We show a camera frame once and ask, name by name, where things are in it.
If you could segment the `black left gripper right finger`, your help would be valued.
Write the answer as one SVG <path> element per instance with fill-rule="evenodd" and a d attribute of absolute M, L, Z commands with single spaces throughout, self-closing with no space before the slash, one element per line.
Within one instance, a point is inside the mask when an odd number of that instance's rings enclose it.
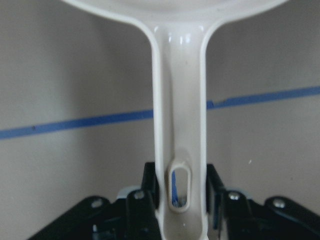
<path fill-rule="evenodd" d="M 225 186 L 213 164 L 206 166 L 206 211 L 210 215 L 211 225 L 218 225 L 220 218 L 221 194 Z"/>

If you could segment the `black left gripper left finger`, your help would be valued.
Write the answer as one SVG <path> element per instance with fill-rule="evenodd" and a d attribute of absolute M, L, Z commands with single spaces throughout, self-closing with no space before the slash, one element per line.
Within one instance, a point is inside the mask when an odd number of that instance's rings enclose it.
<path fill-rule="evenodd" d="M 151 193 L 154 207 L 158 209 L 160 204 L 160 192 L 159 183 L 156 175 L 155 162 L 145 163 L 141 188 Z"/>

